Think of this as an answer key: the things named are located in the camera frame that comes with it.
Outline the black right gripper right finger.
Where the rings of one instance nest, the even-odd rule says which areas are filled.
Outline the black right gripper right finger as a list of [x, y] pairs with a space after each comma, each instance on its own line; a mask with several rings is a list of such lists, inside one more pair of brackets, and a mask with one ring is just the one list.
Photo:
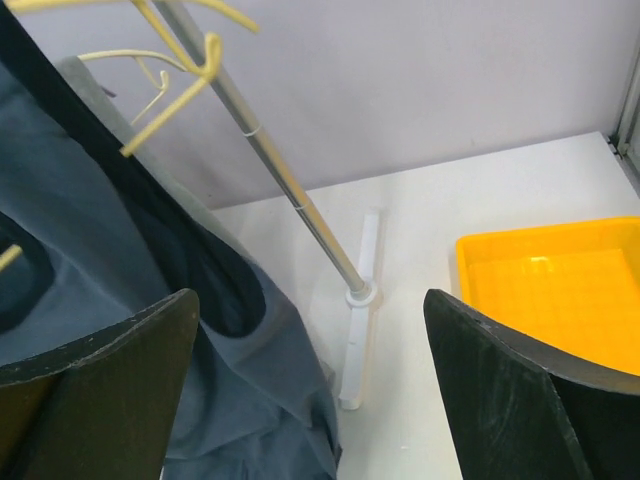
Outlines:
[[636, 479], [639, 378], [566, 353], [439, 290], [427, 337], [466, 479]]

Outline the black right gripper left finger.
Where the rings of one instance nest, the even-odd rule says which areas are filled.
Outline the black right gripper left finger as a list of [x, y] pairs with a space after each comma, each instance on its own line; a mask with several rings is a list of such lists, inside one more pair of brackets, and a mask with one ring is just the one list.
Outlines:
[[1, 368], [4, 479], [158, 479], [199, 324], [183, 289]]

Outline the blue printed tank top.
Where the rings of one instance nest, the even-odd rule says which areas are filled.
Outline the blue printed tank top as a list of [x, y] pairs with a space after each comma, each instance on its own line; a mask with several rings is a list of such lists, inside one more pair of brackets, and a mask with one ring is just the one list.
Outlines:
[[1, 361], [91, 335], [182, 290], [200, 302], [163, 479], [333, 479], [329, 382], [295, 305], [201, 225], [1, 12]]

